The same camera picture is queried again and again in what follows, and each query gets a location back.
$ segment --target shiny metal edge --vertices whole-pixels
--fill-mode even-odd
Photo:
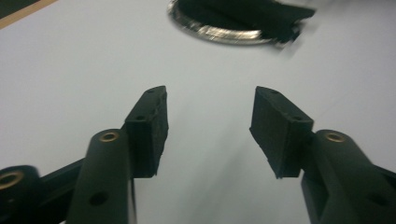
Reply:
[[[260,30],[237,31],[202,24],[184,15],[178,8],[177,0],[169,3],[167,12],[183,31],[206,40],[231,45],[257,45],[272,40],[263,39]]]

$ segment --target brown edge trim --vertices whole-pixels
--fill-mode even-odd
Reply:
[[[18,21],[26,16],[29,16],[30,14],[38,11],[39,9],[48,6],[49,4],[52,4],[56,2],[57,0],[40,0],[36,3],[33,3],[32,5],[28,7],[24,7],[23,9],[16,11],[12,13],[11,15],[8,15],[4,17],[3,19],[0,20],[0,29],[5,28],[6,26],[10,25],[11,23]]]

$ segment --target white table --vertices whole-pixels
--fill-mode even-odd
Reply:
[[[276,180],[248,131],[255,87],[396,171],[396,2],[294,3],[318,11],[283,50],[185,35],[168,0],[59,0],[0,30],[0,168],[45,175],[78,160],[166,85],[159,174],[135,181],[140,224],[309,223],[301,180]]]

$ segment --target white tabletop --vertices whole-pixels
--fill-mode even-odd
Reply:
[[[169,136],[158,175],[135,181],[140,224],[309,223],[301,179],[276,180],[248,131],[255,87],[396,171],[396,2],[291,2],[317,13],[283,50],[186,35],[168,0],[59,0],[0,30],[0,169],[84,157],[165,85]]]

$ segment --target black object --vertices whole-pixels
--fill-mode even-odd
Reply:
[[[0,19],[38,1],[39,0],[0,0]]]
[[[396,223],[396,174],[371,164],[349,136],[312,125],[281,93],[257,87],[250,131],[276,177],[304,170],[311,223]]]
[[[95,135],[85,159],[41,178],[32,166],[1,170],[0,223],[59,224],[68,212],[72,224],[135,223],[134,178],[157,174],[167,132],[161,86],[142,95],[120,130]]]
[[[177,0],[185,16],[203,25],[227,30],[259,30],[263,39],[287,43],[300,34],[299,21],[315,10],[274,0]]]

